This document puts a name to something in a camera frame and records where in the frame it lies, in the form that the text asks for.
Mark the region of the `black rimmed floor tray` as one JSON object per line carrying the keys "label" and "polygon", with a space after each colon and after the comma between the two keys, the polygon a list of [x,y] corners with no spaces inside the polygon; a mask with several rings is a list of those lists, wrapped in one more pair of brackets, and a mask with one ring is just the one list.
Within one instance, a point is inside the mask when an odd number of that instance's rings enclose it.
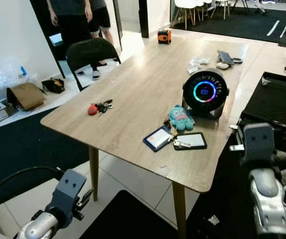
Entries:
{"label": "black rimmed floor tray", "polygon": [[286,129],[286,76],[264,72],[240,118]]}

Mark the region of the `black floor rug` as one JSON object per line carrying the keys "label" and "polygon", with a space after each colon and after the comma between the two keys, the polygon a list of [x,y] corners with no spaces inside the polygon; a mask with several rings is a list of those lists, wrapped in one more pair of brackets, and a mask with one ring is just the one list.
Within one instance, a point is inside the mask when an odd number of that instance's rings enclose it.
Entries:
{"label": "black floor rug", "polygon": [[41,124],[51,111],[0,127],[0,204],[88,162],[88,146]]}

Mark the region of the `blue card holder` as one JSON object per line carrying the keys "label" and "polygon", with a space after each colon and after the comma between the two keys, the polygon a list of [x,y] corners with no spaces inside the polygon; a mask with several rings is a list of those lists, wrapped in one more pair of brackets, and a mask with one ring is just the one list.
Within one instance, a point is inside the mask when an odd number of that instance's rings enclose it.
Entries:
{"label": "blue card holder", "polygon": [[143,143],[153,152],[158,152],[172,141],[172,133],[167,126],[161,126],[143,139]]}

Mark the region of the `crumpled white plastic wrap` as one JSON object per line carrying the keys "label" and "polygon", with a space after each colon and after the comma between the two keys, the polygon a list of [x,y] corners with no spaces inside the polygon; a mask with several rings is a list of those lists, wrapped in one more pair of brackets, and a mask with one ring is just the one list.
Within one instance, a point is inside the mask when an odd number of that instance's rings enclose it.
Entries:
{"label": "crumpled white plastic wrap", "polygon": [[193,73],[201,70],[204,66],[209,64],[209,58],[202,56],[193,57],[188,65],[188,74],[192,75]]}

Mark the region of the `red fob key bunch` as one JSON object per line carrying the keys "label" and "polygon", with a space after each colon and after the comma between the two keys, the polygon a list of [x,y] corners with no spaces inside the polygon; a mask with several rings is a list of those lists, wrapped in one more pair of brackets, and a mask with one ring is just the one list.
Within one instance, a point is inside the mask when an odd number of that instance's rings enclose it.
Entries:
{"label": "red fob key bunch", "polygon": [[107,100],[106,102],[102,102],[102,103],[93,103],[88,108],[88,115],[95,116],[99,113],[107,112],[109,109],[113,108],[112,102],[113,100]]}

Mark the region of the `clear plastic bag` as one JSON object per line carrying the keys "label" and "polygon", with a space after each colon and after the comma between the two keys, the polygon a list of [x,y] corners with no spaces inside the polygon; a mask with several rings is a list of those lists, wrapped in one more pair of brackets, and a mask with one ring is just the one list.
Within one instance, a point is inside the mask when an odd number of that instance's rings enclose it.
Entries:
{"label": "clear plastic bag", "polygon": [[20,62],[9,59],[0,64],[0,90],[13,88],[24,83],[35,83],[40,80],[36,71],[29,71]]}

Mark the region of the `brown cardboard box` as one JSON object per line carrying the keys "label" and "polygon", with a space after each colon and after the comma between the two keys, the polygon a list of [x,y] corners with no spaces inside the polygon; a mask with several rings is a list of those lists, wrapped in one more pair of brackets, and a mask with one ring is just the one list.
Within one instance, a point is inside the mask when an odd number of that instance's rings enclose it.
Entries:
{"label": "brown cardboard box", "polygon": [[44,94],[33,83],[24,83],[7,88],[6,99],[12,107],[24,112],[34,110],[45,102]]}

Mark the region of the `light wooden table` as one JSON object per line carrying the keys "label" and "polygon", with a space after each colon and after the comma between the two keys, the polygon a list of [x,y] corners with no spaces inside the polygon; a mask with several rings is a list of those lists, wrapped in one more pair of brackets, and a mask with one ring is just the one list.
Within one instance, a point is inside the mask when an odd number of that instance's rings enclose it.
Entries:
{"label": "light wooden table", "polygon": [[[204,134],[207,149],[152,152],[143,139],[161,127],[170,107],[182,102],[189,61],[195,56],[216,59],[218,50],[245,58],[248,45],[190,38],[175,38],[170,45],[150,43],[41,119],[48,128],[88,146],[94,200],[98,194],[98,154],[102,151],[170,180],[179,237],[187,238],[185,189],[206,193],[211,188],[218,159],[231,134],[229,118],[242,68],[223,72],[230,94],[222,116],[196,121],[195,130]],[[107,100],[113,100],[112,109],[88,115],[92,104]]]}

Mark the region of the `dark room carpet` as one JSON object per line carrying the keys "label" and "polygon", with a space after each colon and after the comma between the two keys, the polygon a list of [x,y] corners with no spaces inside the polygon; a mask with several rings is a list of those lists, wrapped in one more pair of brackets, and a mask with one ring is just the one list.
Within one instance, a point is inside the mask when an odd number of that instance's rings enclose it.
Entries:
{"label": "dark room carpet", "polygon": [[250,7],[249,14],[242,10],[227,16],[223,16],[221,10],[218,8],[213,17],[196,19],[195,23],[192,20],[185,23],[179,14],[177,23],[171,28],[273,43],[286,42],[286,10],[268,10],[267,14],[258,14]]}

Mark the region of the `small black bag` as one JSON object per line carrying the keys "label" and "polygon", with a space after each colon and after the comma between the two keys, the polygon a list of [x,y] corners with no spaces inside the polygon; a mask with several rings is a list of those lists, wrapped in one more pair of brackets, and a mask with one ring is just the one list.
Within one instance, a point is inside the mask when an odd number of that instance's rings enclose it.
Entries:
{"label": "small black bag", "polygon": [[44,93],[60,94],[65,91],[65,82],[59,78],[49,78],[41,82]]}

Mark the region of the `small orange black box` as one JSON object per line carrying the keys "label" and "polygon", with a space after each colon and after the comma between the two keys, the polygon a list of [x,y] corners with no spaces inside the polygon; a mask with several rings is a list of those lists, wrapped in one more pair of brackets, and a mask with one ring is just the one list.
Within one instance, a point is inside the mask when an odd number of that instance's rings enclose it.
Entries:
{"label": "small orange black box", "polygon": [[161,45],[170,45],[172,43],[172,31],[159,30],[157,32],[157,41]]}

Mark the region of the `white dining chair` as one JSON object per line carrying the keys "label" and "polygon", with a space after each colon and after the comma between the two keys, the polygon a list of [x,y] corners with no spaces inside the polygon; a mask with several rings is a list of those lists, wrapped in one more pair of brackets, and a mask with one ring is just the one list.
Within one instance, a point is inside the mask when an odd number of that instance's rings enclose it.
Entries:
{"label": "white dining chair", "polygon": [[174,3],[174,13],[172,24],[176,25],[178,23],[179,16],[182,16],[182,21],[184,23],[184,29],[188,29],[188,23],[195,24],[195,0],[173,0]]}

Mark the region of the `light blue box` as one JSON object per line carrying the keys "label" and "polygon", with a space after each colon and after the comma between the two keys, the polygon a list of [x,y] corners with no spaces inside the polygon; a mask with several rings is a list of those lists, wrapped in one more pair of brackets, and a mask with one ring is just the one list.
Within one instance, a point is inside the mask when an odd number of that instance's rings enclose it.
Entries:
{"label": "light blue box", "polygon": [[54,47],[63,45],[63,39],[60,33],[50,35],[49,40]]}

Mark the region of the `person in black trousers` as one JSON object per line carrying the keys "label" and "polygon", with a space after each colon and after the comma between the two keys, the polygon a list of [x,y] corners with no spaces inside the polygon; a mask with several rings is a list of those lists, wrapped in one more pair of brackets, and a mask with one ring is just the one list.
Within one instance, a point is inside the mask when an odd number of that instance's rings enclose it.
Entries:
{"label": "person in black trousers", "polygon": [[50,22],[59,27],[65,49],[92,38],[89,20],[92,19],[90,0],[46,0]]}

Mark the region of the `teal plush toy keychain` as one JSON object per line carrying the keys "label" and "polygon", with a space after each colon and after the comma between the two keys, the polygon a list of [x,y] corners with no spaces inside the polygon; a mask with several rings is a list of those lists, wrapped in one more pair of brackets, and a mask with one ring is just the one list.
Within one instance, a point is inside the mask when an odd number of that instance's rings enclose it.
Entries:
{"label": "teal plush toy keychain", "polygon": [[188,111],[180,105],[175,105],[170,109],[168,113],[168,119],[170,125],[175,128],[178,132],[185,130],[193,130],[195,121],[190,116]]}

